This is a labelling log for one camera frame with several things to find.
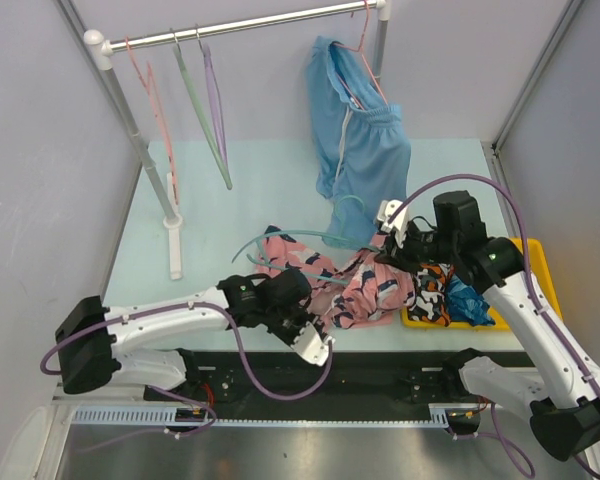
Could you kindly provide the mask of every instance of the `table surface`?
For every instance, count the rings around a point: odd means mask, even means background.
[[[332,204],[315,190],[318,161],[311,142],[294,140],[230,142],[229,168],[234,188],[228,191],[205,142],[174,145],[180,185],[184,277],[169,278],[167,231],[163,213],[146,175],[140,176],[105,297],[106,305],[138,305],[190,295],[232,274],[247,275],[253,265],[246,257],[231,259],[267,225],[284,229],[325,231]],[[168,162],[161,142],[149,151],[166,178]],[[474,173],[489,176],[477,139],[412,141],[408,192],[443,175]],[[436,187],[414,201],[412,215],[434,220],[432,199],[449,189],[466,189],[478,200],[489,235],[507,231],[495,192],[471,181]],[[342,264],[351,251],[332,249],[319,237],[302,237],[311,248]],[[247,250],[255,252],[255,246]],[[241,331],[250,351],[286,351],[263,327]],[[409,329],[395,315],[391,325],[333,330],[336,351],[461,350],[519,351],[510,332]],[[152,345],[191,350],[236,350],[231,332],[196,332]]]

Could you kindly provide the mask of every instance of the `metal rod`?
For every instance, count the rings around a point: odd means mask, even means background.
[[[382,60],[384,59],[384,46],[387,42],[387,28],[389,20],[378,20],[378,28],[376,30],[376,41],[373,47],[373,65],[371,71],[376,81],[380,83],[382,76]]]
[[[502,128],[500,128],[498,135],[493,141],[493,150],[496,154],[499,154],[502,150],[502,146],[507,141],[509,133],[511,133],[511,129],[520,117],[524,107],[527,105],[529,97],[535,91],[540,78],[547,69],[549,62],[562,43],[562,40],[569,31],[569,27],[571,27],[573,20],[578,15],[578,12],[584,3],[585,0],[570,0],[562,11],[562,15],[556,23],[556,26],[553,28],[547,43],[544,45],[542,53],[540,53],[540,56],[536,60],[536,63],[524,82],[522,90],[518,94],[513,107],[511,107],[511,110],[507,114],[507,118],[505,119]]]
[[[164,189],[164,185],[160,180],[160,175],[156,170],[156,163],[149,155],[149,151],[147,150],[147,144],[140,135],[140,130],[138,129],[138,125],[136,124],[135,118],[133,118],[133,114],[131,113],[131,109],[129,108],[129,103],[127,102],[126,97],[124,96],[124,92],[122,91],[122,87],[120,86],[120,82],[118,81],[118,77],[116,76],[116,72],[113,68],[102,71],[102,76],[109,85],[111,94],[116,102],[118,110],[122,116],[122,120],[124,122],[125,127],[127,128],[127,133],[129,134],[129,139],[131,140],[131,145],[133,149],[142,162],[142,166],[144,167],[144,171],[147,173],[149,177],[149,181],[151,182],[151,186],[153,190],[156,192],[156,196],[158,197],[158,201],[164,210],[164,214],[167,217],[167,222],[174,222],[178,220],[176,212],[173,210],[173,206],[169,201],[169,197],[167,196],[167,192]]]
[[[370,8],[381,8],[385,5],[384,0],[367,0],[366,2]],[[333,5],[330,7],[313,8],[311,10],[303,10],[300,12],[283,13],[280,15],[271,15],[262,18],[252,18],[249,20],[240,20],[237,22],[224,23],[220,25],[211,25],[206,27],[188,28],[185,30],[175,30],[162,33],[156,33],[153,35],[147,35],[145,37],[135,37],[129,39],[129,46],[131,48],[144,48],[152,47],[154,45],[164,45],[167,43],[174,43],[177,38],[179,42],[186,40],[194,40],[197,38],[210,37],[212,35],[219,35],[222,33],[239,32],[242,30],[249,30],[252,28],[266,27],[269,25],[279,25],[281,23],[296,22],[298,20],[307,20],[310,18],[327,17],[330,15],[338,15],[340,13],[356,12],[358,10],[364,10],[366,4],[364,0],[343,3],[341,5]],[[109,42],[107,50],[116,53],[121,52],[127,48],[126,41],[116,40]]]

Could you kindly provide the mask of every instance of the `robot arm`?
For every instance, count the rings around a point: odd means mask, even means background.
[[[391,209],[394,202],[383,204]],[[600,367],[587,355],[546,301],[535,275],[542,302],[531,301],[524,262],[507,238],[488,238],[476,200],[466,191],[434,199],[437,227],[421,232],[413,222],[388,225],[392,215],[380,212],[380,227],[391,232],[378,261],[415,272],[422,263],[448,263],[466,284],[494,306],[516,335],[542,377],[542,383],[510,372],[476,350],[460,352],[447,362],[459,387],[503,405],[529,421],[540,444],[565,461],[600,440],[600,399],[584,378],[573,356],[542,317],[546,313],[568,339],[600,385]]]
[[[85,298],[56,331],[57,342],[94,324],[107,327],[58,352],[63,389],[78,394],[116,383],[164,390],[183,384],[196,370],[191,352],[143,347],[182,333],[229,328],[223,315],[204,304],[225,309],[240,327],[265,325],[304,360],[324,365],[332,339],[300,305],[310,293],[306,278],[290,269],[274,278],[234,275],[204,292],[151,305],[105,308],[99,297]]]

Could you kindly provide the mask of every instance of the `light blue garment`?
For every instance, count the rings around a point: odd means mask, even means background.
[[[447,285],[447,311],[453,322],[469,322],[470,325],[495,325],[489,316],[489,304],[473,287],[466,285],[456,275],[451,277]]]
[[[354,54],[334,45],[334,40],[318,37],[311,53],[306,79],[320,160],[316,189],[336,207],[327,232],[368,243],[377,230],[374,220],[382,200],[407,196],[411,145],[402,127],[401,109],[384,104]],[[356,106],[338,76],[364,110]],[[343,130],[344,153],[338,168]],[[351,195],[359,197],[364,207]],[[333,239],[323,240],[346,248]]]

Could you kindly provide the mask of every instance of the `patterned clothing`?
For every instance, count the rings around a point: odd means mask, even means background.
[[[278,227],[270,225],[265,233],[278,231]],[[385,238],[385,234],[377,233],[371,244],[380,247]],[[375,257],[371,250],[362,249],[338,269],[331,259],[289,235],[280,235],[263,241],[259,260],[277,267],[298,268],[307,276],[312,288],[308,309],[321,316],[326,328],[331,325],[338,328],[386,325],[392,321],[391,314],[403,307],[407,308],[411,320],[450,325],[452,320],[447,306],[452,308],[460,304],[456,298],[447,298],[453,277],[452,266],[422,264],[418,273],[410,274],[376,263]],[[261,265],[257,270],[272,277],[280,273],[280,270]],[[346,285],[310,275],[338,279]]]
[[[266,233],[279,231],[269,226]],[[372,245],[381,246],[384,234],[376,234]],[[393,313],[415,302],[411,275],[389,265],[375,262],[376,254],[367,249],[356,252],[342,268],[297,242],[288,235],[269,237],[263,241],[263,250],[271,264],[285,268],[299,268],[303,273],[344,280],[347,285],[327,282],[307,276],[312,287],[309,310],[320,315],[326,327],[339,328],[384,325],[391,323]],[[258,271],[271,276],[279,270],[258,266]]]
[[[453,275],[453,267],[444,264],[422,264],[420,267],[413,276],[417,294],[415,305],[408,312],[409,319],[448,327],[451,316],[447,312],[445,291]]]

